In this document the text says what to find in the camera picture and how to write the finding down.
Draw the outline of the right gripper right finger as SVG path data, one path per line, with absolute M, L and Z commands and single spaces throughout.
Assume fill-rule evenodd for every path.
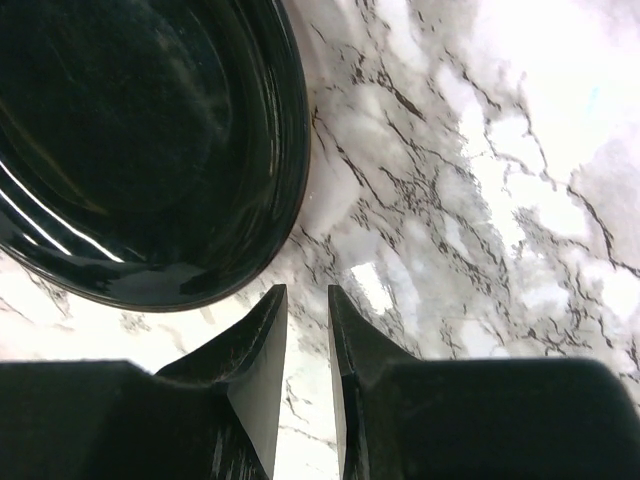
M 635 479 L 639 418 L 577 358 L 422 361 L 328 289 L 344 479 Z

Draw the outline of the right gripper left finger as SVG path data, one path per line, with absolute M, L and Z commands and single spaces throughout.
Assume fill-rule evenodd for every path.
M 287 290 L 148 373 L 127 361 L 5 362 L 5 479 L 269 479 Z

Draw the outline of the black plate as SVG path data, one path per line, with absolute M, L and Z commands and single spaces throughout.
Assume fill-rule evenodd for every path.
M 1 250 L 119 308 L 197 308 L 282 248 L 310 115 L 279 1 L 5 1 Z

